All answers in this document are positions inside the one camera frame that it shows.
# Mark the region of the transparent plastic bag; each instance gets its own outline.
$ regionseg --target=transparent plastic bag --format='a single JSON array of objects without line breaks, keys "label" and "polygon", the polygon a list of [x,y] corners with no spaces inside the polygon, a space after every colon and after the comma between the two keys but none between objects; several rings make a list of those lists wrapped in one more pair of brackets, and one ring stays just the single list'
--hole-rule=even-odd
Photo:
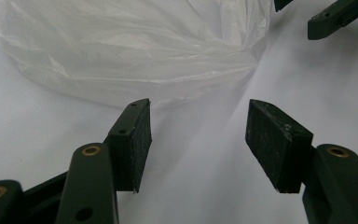
[{"label": "transparent plastic bag", "polygon": [[59,92],[176,104],[250,76],[269,12],[269,0],[0,0],[0,47]]}]

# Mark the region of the white surface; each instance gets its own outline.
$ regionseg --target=white surface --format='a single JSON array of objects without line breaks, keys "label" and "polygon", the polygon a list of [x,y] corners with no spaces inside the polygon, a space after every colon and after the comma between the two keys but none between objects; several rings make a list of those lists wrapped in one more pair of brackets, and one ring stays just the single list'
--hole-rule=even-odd
[{"label": "white surface", "polygon": [[[249,82],[152,110],[141,191],[118,194],[121,223],[308,223],[301,194],[277,193],[243,138],[255,98],[312,131],[314,146],[358,153],[358,21],[307,40],[307,20],[326,6],[294,2],[272,13],[268,48]],[[34,84],[0,51],[0,179],[28,189],[60,174],[76,148],[104,139],[120,112]]]}]

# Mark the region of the plastic bag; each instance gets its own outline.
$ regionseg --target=plastic bag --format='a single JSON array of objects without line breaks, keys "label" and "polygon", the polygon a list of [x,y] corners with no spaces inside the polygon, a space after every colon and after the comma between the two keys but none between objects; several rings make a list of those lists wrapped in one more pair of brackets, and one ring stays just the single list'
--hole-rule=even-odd
[{"label": "plastic bag", "polygon": [[250,76],[269,12],[269,0],[0,0],[0,47],[59,92],[176,104]]}]

